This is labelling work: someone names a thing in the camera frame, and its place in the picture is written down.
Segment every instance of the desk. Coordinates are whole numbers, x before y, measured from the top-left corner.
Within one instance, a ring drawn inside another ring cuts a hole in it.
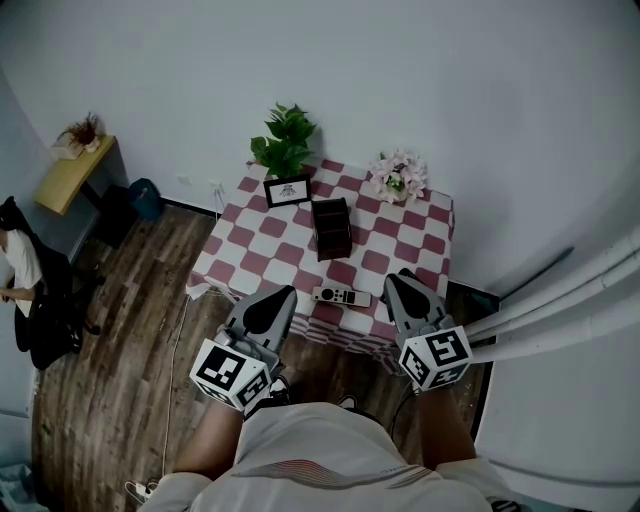
[[[453,236],[450,197],[425,191],[401,204],[378,199],[369,173],[324,160],[307,166],[313,199],[344,197],[350,208],[353,249],[349,258],[318,261],[311,203],[269,209],[262,181],[266,169],[251,165],[230,195],[187,282],[197,298],[212,286],[232,300],[274,284],[293,285],[298,304],[291,331],[318,343],[374,356],[396,371],[396,329],[380,301],[385,276],[408,268],[442,298],[447,293]],[[371,306],[315,302],[314,286],[369,292]]]
[[[86,181],[115,142],[113,135],[106,135],[102,137],[95,153],[84,150],[76,160],[58,160],[40,183],[35,196],[36,202],[64,215],[80,191],[93,206],[102,211],[100,196]]]

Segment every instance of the checkered tablecloth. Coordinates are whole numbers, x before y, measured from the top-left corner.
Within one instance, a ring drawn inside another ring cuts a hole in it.
[[[351,257],[317,261],[311,203],[269,209],[262,181],[266,169],[249,166],[231,194],[189,276],[187,293],[198,298],[214,286],[239,297],[274,284],[298,293],[293,332],[319,343],[373,354],[394,371],[390,349],[395,327],[380,302],[388,273],[408,268],[444,297],[454,216],[451,198],[434,191],[406,204],[380,201],[369,173],[324,160],[307,166],[313,199],[344,197],[350,208]],[[316,302],[314,286],[372,294],[369,308]]]

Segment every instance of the white shirt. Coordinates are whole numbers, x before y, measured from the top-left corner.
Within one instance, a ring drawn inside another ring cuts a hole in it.
[[[407,465],[380,425],[335,405],[276,407],[245,423],[231,470],[168,475],[140,510],[491,511],[515,499],[485,460],[437,470]]]
[[[15,272],[14,288],[33,288],[42,279],[42,270],[36,250],[29,237],[18,229],[7,231],[7,262]],[[30,300],[16,300],[22,314],[29,318]]]

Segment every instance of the green plant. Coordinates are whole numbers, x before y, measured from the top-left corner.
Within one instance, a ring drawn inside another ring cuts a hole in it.
[[[71,135],[71,140],[86,146],[87,144],[91,144],[91,141],[95,138],[97,128],[98,116],[89,112],[82,121],[68,126],[62,133],[68,133]]]
[[[266,121],[275,139],[254,137],[251,151],[258,163],[269,168],[267,174],[289,178],[297,175],[302,170],[302,162],[313,155],[307,139],[316,125],[309,122],[306,112],[298,105],[287,109],[276,103],[276,107],[271,109],[271,121]]]

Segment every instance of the blue trash can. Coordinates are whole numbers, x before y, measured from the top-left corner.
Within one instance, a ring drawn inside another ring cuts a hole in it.
[[[127,191],[129,202],[147,220],[157,220],[162,215],[164,203],[156,186],[146,178],[133,183]]]

